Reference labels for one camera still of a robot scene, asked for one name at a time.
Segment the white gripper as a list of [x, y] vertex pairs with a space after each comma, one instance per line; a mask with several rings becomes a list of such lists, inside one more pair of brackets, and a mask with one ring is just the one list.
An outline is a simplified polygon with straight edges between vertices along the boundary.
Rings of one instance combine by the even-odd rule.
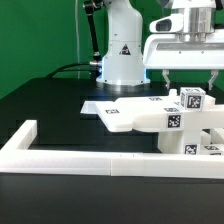
[[208, 89], [224, 70], [224, 31], [206, 36], [205, 42], [181, 42], [177, 34], [153, 34], [145, 43], [143, 64], [147, 69], [162, 70], [170, 89], [169, 70], [211, 70]]

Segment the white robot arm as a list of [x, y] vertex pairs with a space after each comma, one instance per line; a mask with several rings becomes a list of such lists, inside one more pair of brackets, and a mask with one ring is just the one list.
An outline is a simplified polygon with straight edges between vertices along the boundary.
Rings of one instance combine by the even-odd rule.
[[156, 1], [171, 14], [151, 22], [143, 40], [143, 19], [130, 0], [102, 0], [109, 38], [98, 83], [120, 89], [148, 84], [147, 70], [164, 77], [173, 70], [209, 70], [212, 79], [224, 70], [224, 25], [214, 24], [224, 0]]

